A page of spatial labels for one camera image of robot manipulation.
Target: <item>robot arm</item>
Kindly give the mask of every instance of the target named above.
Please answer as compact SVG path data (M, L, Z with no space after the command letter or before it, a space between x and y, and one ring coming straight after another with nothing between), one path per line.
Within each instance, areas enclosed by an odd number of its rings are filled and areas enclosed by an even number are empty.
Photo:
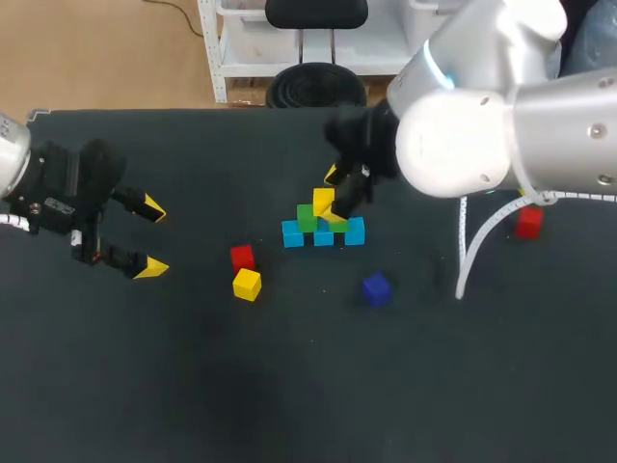
M0 225L70 234L71 254L81 262L102 261L129 278L159 276L166 264L124 251L98 232L109 199L151 222L165 216L145 192L119 185L125 168L124 156L100 140L79 153L53 144L32 148L28 127L0 114L0 199L10 205Z
M400 156L396 162L396 133L421 98L455 89L506 98L518 86L547 82L547 61L566 25L559 0L469 0L392 81L386 100L326 127L339 153L326 176L337 187L332 213L348 218L363 199L371 200L380 177L395 177L404 167Z
M617 68L495 92L434 92L405 114L397 160L435 197L518 188L617 194Z

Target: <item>blue cube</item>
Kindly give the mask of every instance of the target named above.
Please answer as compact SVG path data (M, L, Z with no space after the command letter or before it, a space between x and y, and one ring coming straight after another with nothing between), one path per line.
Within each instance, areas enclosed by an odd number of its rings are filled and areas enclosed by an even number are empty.
M297 220L282 222L282 244L285 248L300 248L305 245L305 236L300 232Z
M362 282L362 294L371 306L379 307L390 300L392 290L386 277L381 273L377 273Z
M319 219L317 231L313 234L313 244L315 246L334 246L335 234L330 231L328 222Z
M349 231L345 234L345 244L347 246L360 246L364 244L364 219L362 217L352 217L347 221Z

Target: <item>black chair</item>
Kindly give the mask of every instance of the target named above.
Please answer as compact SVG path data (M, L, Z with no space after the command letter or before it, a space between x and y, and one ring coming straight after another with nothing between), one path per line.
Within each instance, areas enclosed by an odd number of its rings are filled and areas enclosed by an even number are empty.
M279 29L356 29L368 18L366 0L267 0L266 17ZM334 34L331 35L334 48ZM266 94L271 108L366 105L366 90L351 70L301 63L277 75Z

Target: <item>white cable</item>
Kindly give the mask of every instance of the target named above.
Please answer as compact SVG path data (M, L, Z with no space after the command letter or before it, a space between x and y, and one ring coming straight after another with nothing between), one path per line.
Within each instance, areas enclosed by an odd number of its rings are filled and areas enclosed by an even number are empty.
M18 215L0 214L0 225L10 225L16 229L24 230L25 232L30 231L28 219L19 217Z
M467 196L461 198L459 207L459 272L467 256Z
M591 195L590 196L584 193L567 193L563 191L545 191L541 193L541 197L543 200L548 200L551 203L556 202L557 200L562 199L562 198L606 201L608 203L615 203L615 197L611 195L604 195L604 196ZM467 284L467 278L469 277L471 266L473 265L473 260L475 259L475 256L477 255L478 251L480 250L480 246L482 246L482 242L489 235L491 230L494 229L499 224L499 222L505 219L512 212L516 212L517 210L525 207L526 205L530 205L532 203L534 202L531 199L529 199L527 196L518 198L506 204L504 207L498 210L495 214L493 214L493 216L491 216L489 220L487 220L484 223L482 227L480 227L480 230L478 231L478 233L475 234L475 236L473 237L473 240L471 241L471 244L469 246L469 251L467 252L467 255L465 256L465 261L459 273L459 279L456 283L456 298L457 299L462 299L463 296L465 295L465 285Z

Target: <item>toy block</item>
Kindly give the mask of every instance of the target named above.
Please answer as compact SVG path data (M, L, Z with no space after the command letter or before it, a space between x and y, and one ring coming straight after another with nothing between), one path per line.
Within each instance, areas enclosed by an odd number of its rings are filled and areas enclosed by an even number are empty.
M297 220L282 222L282 244L285 248L300 248L305 245L305 237L298 227Z
M255 258L251 246L237 246L231 248L231 263L233 264L233 274L237 275L241 268L255 270Z
M312 214L312 205L298 204L298 228L302 233L313 233L317 230L317 217Z
M371 306L379 307L391 299L392 290L386 277L376 273L362 282L362 294Z
M349 222L346 220L343 222L329 223L328 225L332 233L347 233L349 231Z
M320 220L317 231L313 234L313 244L315 246L334 246L335 234L330 231L328 222Z
M346 222L345 219L343 219L342 217L334 214L332 212L332 206L329 205L328 208L326 209L326 211L321 214L319 217L321 217L322 219L324 219L326 222L328 222L329 224L338 224L340 222Z
M364 219L362 217L352 217L347 221L349 231L345 234L345 244L347 246L360 246L364 244Z
M312 215L321 217L334 201L334 188L315 188L312 191Z
M544 209L528 205L521 209L514 235L520 239L536 239L540 235L544 221Z
M235 297L254 302L261 291L261 275L258 272L241 268L233 280Z

